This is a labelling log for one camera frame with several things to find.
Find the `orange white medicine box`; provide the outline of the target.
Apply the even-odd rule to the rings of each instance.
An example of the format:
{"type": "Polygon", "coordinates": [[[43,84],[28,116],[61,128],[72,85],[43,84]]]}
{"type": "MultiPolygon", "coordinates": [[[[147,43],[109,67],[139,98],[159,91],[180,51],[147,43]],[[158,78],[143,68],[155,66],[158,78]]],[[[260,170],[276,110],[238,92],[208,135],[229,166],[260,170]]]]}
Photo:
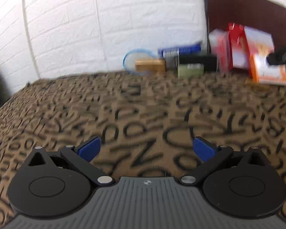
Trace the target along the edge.
{"type": "Polygon", "coordinates": [[[285,65],[269,65],[266,56],[251,55],[250,70],[255,83],[286,86],[285,65]]]}

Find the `letter-patterned brown tablecloth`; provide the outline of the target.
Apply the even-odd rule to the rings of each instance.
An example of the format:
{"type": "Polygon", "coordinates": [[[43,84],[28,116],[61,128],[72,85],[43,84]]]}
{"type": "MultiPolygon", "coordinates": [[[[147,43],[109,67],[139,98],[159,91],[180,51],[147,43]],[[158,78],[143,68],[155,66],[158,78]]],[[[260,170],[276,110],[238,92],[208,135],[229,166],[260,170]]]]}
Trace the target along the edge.
{"type": "Polygon", "coordinates": [[[200,136],[237,151],[259,147],[286,183],[286,86],[253,86],[239,73],[125,72],[27,84],[0,108],[0,227],[14,216],[7,187],[32,148],[94,136],[102,148],[93,164],[113,178],[183,175],[199,164],[200,136]]]}

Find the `black cardboard box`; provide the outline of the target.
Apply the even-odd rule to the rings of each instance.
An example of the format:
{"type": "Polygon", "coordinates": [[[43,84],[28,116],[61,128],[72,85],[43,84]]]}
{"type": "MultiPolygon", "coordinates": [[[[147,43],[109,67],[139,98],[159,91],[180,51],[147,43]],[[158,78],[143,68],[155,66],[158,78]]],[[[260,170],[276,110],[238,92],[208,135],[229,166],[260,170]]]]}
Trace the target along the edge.
{"type": "Polygon", "coordinates": [[[179,55],[179,65],[198,65],[203,67],[204,73],[211,73],[218,71],[218,60],[215,55],[212,54],[188,54],[179,55]]]}

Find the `blue rimmed round sieve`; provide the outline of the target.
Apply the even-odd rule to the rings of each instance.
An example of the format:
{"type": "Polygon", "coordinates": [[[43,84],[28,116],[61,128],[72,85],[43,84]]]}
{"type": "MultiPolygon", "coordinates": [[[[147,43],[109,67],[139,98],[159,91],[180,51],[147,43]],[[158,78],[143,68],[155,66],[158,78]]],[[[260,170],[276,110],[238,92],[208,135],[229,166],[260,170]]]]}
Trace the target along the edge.
{"type": "Polygon", "coordinates": [[[149,71],[137,71],[135,63],[137,60],[156,60],[157,55],[147,49],[133,49],[128,52],[123,59],[122,66],[130,74],[146,76],[149,71]]]}

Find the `red white gift box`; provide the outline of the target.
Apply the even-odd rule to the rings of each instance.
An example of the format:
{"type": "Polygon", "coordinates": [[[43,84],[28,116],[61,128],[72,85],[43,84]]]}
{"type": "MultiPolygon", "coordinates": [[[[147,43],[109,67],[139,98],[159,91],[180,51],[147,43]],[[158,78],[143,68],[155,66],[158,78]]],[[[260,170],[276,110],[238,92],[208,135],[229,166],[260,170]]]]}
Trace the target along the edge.
{"type": "Polygon", "coordinates": [[[230,23],[227,31],[215,29],[208,40],[218,68],[224,73],[241,70],[251,75],[250,57],[254,54],[266,57],[274,51],[271,34],[241,24],[230,23]]]}

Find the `blue cigarette-style box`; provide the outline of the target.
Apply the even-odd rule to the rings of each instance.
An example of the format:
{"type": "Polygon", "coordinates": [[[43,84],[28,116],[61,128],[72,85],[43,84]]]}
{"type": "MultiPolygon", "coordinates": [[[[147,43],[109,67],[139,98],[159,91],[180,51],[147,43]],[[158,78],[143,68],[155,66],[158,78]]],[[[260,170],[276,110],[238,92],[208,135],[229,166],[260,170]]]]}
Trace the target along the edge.
{"type": "Polygon", "coordinates": [[[201,42],[186,46],[175,46],[170,48],[158,49],[160,58],[175,57],[179,55],[188,55],[201,51],[201,42]]]}

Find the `small tan wooden box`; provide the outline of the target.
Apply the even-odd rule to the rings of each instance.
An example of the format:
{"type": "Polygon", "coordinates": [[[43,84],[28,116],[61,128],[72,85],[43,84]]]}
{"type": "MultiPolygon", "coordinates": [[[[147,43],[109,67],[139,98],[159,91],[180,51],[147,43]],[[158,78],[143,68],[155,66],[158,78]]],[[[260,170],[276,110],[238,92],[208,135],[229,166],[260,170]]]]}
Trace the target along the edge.
{"type": "Polygon", "coordinates": [[[166,62],[164,60],[137,60],[135,70],[138,72],[164,73],[166,62]]]}

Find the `dark brown wooden board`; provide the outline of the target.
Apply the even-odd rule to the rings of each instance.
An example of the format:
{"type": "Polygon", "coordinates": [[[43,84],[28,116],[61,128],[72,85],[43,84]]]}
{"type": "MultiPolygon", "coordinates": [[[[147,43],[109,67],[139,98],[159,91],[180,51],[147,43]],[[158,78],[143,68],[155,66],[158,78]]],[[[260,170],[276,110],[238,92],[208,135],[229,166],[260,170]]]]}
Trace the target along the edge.
{"type": "Polygon", "coordinates": [[[271,34],[275,49],[286,50],[286,7],[269,0],[203,1],[207,33],[241,24],[271,34]]]}

